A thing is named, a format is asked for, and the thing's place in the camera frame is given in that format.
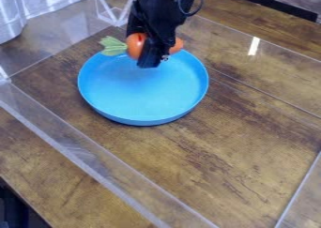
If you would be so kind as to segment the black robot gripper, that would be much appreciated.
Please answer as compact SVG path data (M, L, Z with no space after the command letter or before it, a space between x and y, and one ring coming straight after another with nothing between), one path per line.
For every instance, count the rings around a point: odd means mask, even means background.
M145 33L136 65L156 68L169 55L175 43L175 29L196 11L191 11L194 0L133 0L129 7L127 36Z

